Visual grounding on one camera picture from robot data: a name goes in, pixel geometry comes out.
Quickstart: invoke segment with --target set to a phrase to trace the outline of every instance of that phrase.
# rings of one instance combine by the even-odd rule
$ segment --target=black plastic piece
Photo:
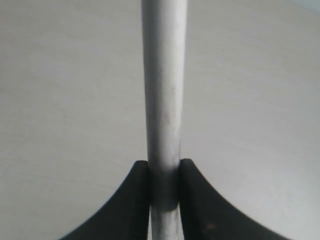
[[[146,161],[136,161],[109,201],[61,240],[147,240],[150,186]]]
[[[191,159],[180,161],[178,194],[185,240],[288,240],[232,206]]]

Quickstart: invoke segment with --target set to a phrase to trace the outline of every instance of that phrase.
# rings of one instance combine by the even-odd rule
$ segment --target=metal pole
[[[143,63],[153,240],[178,239],[177,170],[187,0],[142,0]]]

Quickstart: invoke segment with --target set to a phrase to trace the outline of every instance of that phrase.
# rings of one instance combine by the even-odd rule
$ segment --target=silver rod
[[[153,240],[178,239],[177,170],[187,0],[142,0],[143,63]]]

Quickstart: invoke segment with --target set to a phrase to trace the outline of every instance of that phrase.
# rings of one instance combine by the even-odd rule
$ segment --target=gray background
[[[256,221],[318,240],[320,15],[299,4],[189,1],[182,157]],[[0,239],[66,234],[146,151],[140,2],[2,0]]]

